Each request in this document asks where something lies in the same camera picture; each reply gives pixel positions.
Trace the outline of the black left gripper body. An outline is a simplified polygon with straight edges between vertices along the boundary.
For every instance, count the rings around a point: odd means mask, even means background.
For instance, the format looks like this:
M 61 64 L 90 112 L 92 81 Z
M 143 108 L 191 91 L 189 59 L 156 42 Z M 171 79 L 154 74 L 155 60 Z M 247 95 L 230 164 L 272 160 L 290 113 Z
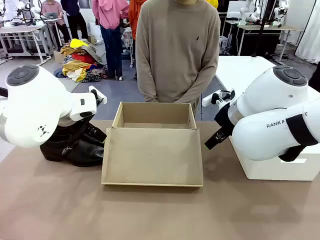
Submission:
M 100 147 L 103 147 L 105 145 L 106 138 L 107 135 L 91 123 L 87 124 L 86 129 L 82 134 L 83 140 Z

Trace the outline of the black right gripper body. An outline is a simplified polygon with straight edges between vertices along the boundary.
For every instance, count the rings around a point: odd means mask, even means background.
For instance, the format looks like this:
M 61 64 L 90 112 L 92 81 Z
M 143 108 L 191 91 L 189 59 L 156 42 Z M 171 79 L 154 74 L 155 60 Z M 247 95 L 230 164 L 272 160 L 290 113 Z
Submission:
M 230 120 L 231 109 L 236 105 L 236 102 L 227 103 L 215 115 L 214 120 L 219 124 L 220 129 L 215 133 L 217 136 L 231 136 L 235 123 Z

